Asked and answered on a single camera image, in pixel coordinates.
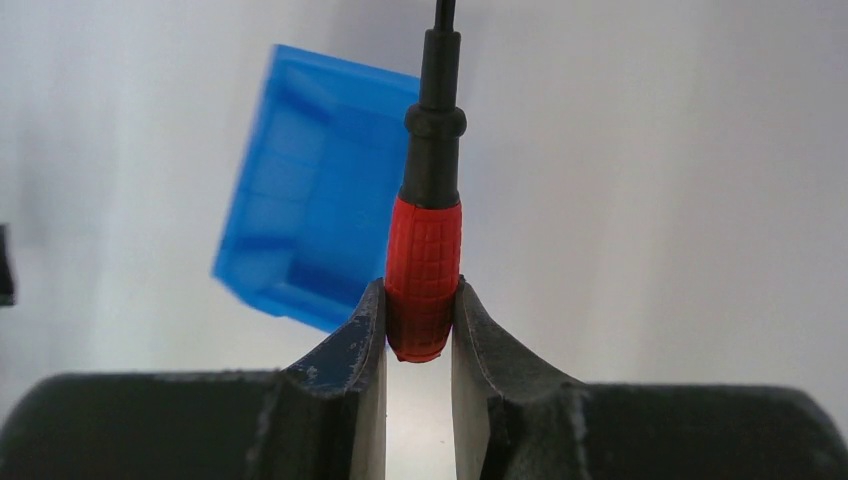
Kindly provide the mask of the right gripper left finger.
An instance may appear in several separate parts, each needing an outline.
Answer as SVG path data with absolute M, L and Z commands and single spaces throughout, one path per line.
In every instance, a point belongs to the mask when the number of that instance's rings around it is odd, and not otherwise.
M 246 478 L 385 478 L 386 317 L 377 279 L 341 327 L 275 372 Z

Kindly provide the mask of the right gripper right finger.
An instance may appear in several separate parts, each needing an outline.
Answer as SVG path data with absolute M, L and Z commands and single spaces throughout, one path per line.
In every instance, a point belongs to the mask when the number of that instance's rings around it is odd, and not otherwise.
M 466 281 L 454 303 L 451 388 L 458 478 L 589 478 L 585 385 L 494 321 Z

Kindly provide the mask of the red black screwdriver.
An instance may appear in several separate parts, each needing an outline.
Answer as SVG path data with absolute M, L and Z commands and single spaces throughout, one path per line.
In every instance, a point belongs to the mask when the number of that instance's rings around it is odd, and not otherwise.
M 443 351 L 459 285 L 462 206 L 458 190 L 465 113 L 457 105 L 461 35 L 456 4 L 439 1 L 425 33 L 419 99 L 405 115 L 407 158 L 389 232 L 384 288 L 387 339 L 403 362 Z

